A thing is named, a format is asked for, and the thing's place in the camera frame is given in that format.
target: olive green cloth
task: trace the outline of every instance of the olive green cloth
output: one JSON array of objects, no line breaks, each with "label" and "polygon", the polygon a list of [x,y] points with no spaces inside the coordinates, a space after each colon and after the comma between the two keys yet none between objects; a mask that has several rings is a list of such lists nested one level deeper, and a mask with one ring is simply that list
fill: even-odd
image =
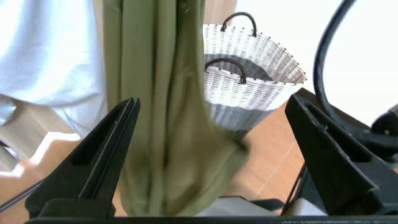
[{"label": "olive green cloth", "polygon": [[128,215],[195,215],[214,202],[248,152],[209,120],[198,0],[105,0],[108,105],[141,110],[120,177]]}]

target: laundry basket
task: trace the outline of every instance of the laundry basket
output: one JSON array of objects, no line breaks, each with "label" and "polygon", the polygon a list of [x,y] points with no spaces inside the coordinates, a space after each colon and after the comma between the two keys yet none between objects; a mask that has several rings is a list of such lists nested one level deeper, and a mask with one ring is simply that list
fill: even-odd
[{"label": "laundry basket", "polygon": [[[226,23],[250,18],[253,29]],[[246,12],[230,15],[222,26],[203,26],[205,100],[210,118],[223,129],[244,136],[303,87],[305,73],[279,43],[257,31]]]}]

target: white wall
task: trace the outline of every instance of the white wall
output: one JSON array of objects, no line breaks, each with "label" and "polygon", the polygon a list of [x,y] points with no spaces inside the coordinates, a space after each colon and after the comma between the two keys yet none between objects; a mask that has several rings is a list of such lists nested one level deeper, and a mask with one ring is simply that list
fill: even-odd
[{"label": "white wall", "polygon": [[[236,12],[287,48],[307,72],[313,91],[313,59],[337,0],[238,0]],[[251,27],[236,17],[232,25]],[[398,103],[398,1],[360,0],[338,29],[325,62],[325,88],[332,104],[370,125]]]}]

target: brown basket handle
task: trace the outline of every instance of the brown basket handle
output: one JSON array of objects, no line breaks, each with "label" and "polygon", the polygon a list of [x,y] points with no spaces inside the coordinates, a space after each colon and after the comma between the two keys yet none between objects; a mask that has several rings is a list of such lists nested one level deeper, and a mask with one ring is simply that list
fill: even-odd
[{"label": "brown basket handle", "polygon": [[210,60],[209,62],[207,62],[205,64],[205,71],[207,70],[207,68],[210,65],[212,65],[214,63],[217,63],[217,62],[228,62],[228,63],[231,63],[231,64],[234,64],[234,65],[238,66],[239,69],[242,71],[241,84],[246,84],[246,71],[243,68],[243,66],[241,64],[239,64],[239,62],[237,60],[235,60],[235,59],[231,59],[231,58],[216,58],[216,59]]},{"label": "brown basket handle", "polygon": [[247,13],[247,12],[235,12],[234,14],[228,16],[228,17],[224,20],[223,26],[221,27],[221,30],[220,30],[220,31],[222,31],[222,32],[225,31],[225,29],[226,29],[226,23],[227,23],[230,19],[234,18],[235,16],[247,16],[247,17],[251,20],[251,24],[253,25],[253,33],[252,33],[252,36],[253,36],[253,37],[257,37],[257,25],[256,25],[256,22],[254,22],[254,18],[253,18],[249,13]]}]

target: wooden floor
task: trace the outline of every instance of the wooden floor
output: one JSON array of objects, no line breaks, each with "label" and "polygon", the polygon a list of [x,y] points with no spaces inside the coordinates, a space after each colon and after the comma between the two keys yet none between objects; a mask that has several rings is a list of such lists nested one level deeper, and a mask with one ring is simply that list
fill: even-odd
[{"label": "wooden floor", "polygon": [[[248,200],[279,198],[285,201],[303,164],[303,157],[284,113],[284,106],[272,113],[246,137],[251,154],[235,175],[225,195]],[[0,204],[43,179],[75,148],[78,142],[54,141],[42,165],[27,169],[20,179],[0,177]],[[114,196],[117,216],[125,216],[119,193]],[[0,223],[23,223],[28,219],[24,200],[0,213]]]}]

